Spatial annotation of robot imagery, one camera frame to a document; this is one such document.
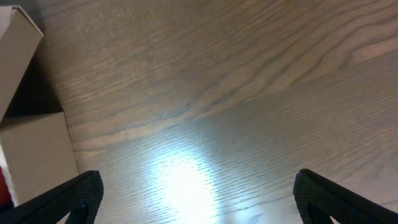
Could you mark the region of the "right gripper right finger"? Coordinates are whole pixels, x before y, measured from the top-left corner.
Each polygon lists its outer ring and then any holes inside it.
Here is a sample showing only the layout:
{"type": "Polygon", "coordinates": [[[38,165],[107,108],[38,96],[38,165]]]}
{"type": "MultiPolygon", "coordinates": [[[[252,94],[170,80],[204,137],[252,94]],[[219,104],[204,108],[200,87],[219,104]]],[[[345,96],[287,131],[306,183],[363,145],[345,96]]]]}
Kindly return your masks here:
{"type": "Polygon", "coordinates": [[[386,209],[309,170],[298,172],[293,195],[304,224],[397,223],[397,213],[386,209]]]}

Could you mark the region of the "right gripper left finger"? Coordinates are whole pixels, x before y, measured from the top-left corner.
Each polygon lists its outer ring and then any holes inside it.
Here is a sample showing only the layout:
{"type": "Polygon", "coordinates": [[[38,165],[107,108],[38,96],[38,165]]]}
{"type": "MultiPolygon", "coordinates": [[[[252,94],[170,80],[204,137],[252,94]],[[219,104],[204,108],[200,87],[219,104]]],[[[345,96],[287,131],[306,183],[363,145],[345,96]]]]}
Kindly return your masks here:
{"type": "Polygon", "coordinates": [[[1,214],[1,223],[95,222],[104,195],[97,170],[86,171],[73,179],[1,214]]]}

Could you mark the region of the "small orange lighter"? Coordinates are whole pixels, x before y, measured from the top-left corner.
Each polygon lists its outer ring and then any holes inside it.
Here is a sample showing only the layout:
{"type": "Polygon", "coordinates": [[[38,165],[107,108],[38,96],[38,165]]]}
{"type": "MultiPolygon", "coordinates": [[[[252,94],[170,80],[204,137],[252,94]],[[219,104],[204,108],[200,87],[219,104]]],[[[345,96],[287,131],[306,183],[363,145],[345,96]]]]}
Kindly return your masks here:
{"type": "Polygon", "coordinates": [[[14,206],[2,171],[0,171],[0,200],[1,210],[7,210],[14,206]]]}

